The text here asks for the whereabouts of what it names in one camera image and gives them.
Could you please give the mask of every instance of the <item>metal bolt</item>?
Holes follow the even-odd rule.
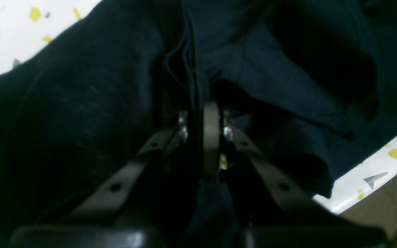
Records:
[[[232,142],[234,140],[233,130],[230,126],[226,126],[223,129],[223,136],[225,137],[226,141]]]
[[[181,111],[179,113],[179,125],[186,125],[187,120],[188,120],[188,112]]]
[[[223,112],[223,125],[224,126],[229,125],[230,121],[231,121],[231,113],[229,111],[225,110]]]
[[[179,134],[181,141],[186,143],[186,141],[188,141],[188,128],[186,126],[180,127]]]

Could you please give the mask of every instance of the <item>gray speckle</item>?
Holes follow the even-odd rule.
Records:
[[[18,66],[20,66],[20,65],[21,65],[21,62],[20,62],[19,60],[15,59],[15,60],[13,61],[13,64],[12,64],[13,68],[18,67]]]
[[[380,179],[381,177],[383,177],[383,176],[385,176],[385,175],[387,175],[388,174],[388,172],[384,172],[384,173],[380,173],[380,174],[378,174],[378,175],[375,175],[375,176],[370,176],[370,177],[367,177],[367,178],[365,178],[364,179],[364,181],[366,182],[366,183],[368,183],[368,185],[373,189],[373,187],[374,187],[374,182],[377,180],[377,179]]]

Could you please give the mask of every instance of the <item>yellow speckle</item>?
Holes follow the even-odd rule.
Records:
[[[227,156],[226,154],[220,155],[220,169],[227,170]]]
[[[393,149],[389,152],[390,157],[397,159],[397,149]]]
[[[47,35],[47,36],[44,38],[44,41],[47,41],[48,43],[50,43],[50,42],[52,42],[52,38],[50,37],[50,35]]]
[[[362,200],[364,199],[365,193],[362,189],[358,190],[358,199]]]
[[[32,8],[32,11],[30,12],[30,18],[31,18],[33,21],[35,21],[35,22],[36,22],[39,18],[41,18],[41,12],[39,11],[38,8],[35,8],[35,7]]]
[[[78,11],[77,8],[74,8],[74,9],[73,9],[73,12],[74,12],[74,14],[76,15],[76,18],[77,18],[78,20],[82,20],[81,14],[79,14],[79,11]]]

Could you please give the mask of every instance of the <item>strap hole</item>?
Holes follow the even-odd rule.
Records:
[[[121,187],[120,184],[113,184],[113,185],[111,185],[111,187],[110,187],[110,191],[111,191],[111,192],[116,192],[116,191],[118,191],[118,190],[120,189],[120,187]]]
[[[284,192],[287,192],[287,191],[290,190],[290,187],[289,187],[289,185],[287,185],[287,184],[281,183],[281,184],[279,184],[278,186],[279,186],[280,189],[281,189],[282,191],[284,191]]]

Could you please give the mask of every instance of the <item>dark navy fabric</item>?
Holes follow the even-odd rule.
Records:
[[[397,1],[102,1],[0,75],[0,248],[95,189],[179,110],[199,127],[211,100],[329,196],[397,135]]]

